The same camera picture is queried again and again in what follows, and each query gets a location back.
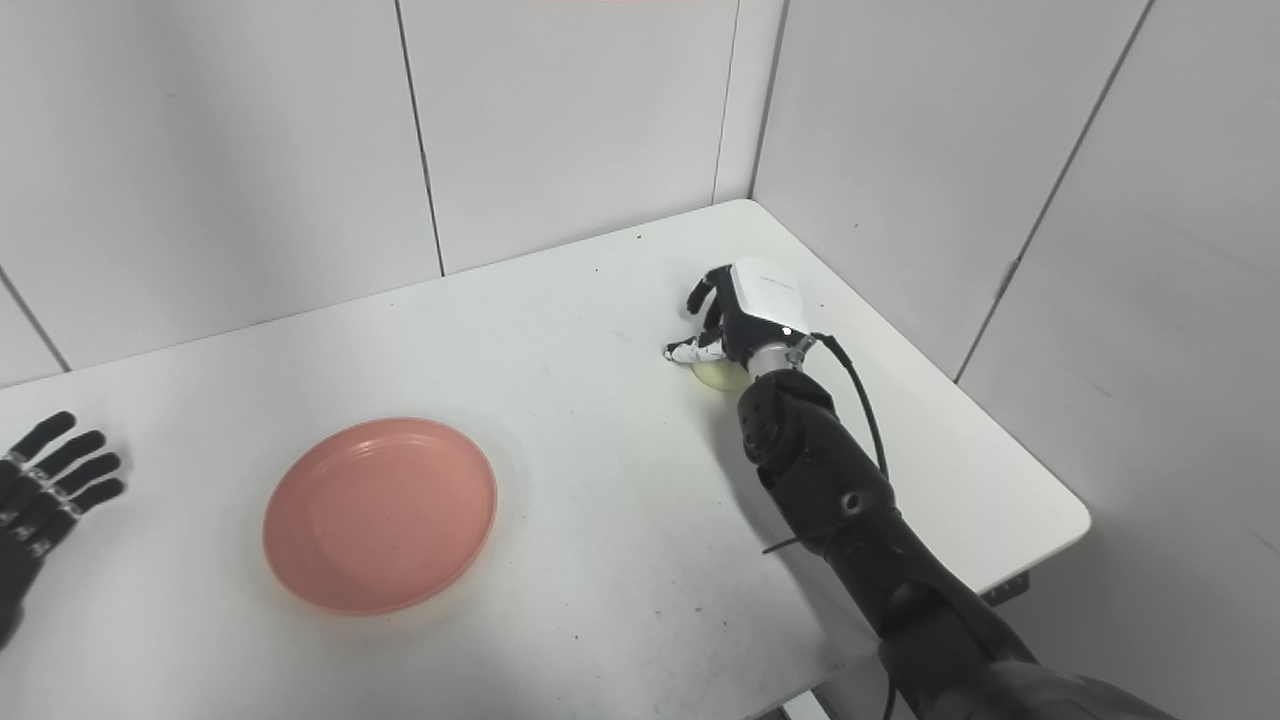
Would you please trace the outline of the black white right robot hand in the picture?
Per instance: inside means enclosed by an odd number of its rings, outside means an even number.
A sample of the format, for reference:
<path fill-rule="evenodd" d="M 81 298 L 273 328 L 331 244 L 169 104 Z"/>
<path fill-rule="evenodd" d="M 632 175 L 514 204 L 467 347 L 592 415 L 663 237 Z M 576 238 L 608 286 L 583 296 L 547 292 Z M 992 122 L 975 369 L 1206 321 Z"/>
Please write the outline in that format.
<path fill-rule="evenodd" d="M 800 372 L 817 342 L 795 277 L 759 258 L 708 270 L 690 291 L 685 309 L 701 318 L 701 329 L 663 350 L 666 360 L 681 365 L 727 361 L 755 379 L 772 372 Z"/>

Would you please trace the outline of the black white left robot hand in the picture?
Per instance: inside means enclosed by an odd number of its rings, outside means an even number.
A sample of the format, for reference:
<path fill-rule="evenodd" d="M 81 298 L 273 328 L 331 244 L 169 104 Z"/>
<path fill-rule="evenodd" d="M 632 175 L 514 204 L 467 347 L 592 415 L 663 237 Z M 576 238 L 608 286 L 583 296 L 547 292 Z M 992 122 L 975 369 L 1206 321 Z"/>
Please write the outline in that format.
<path fill-rule="evenodd" d="M 26 615 L 49 556 L 92 509 L 125 492 L 118 454 L 101 430 L 69 437 L 77 418 L 61 410 L 35 424 L 1 460 L 1 647 Z"/>

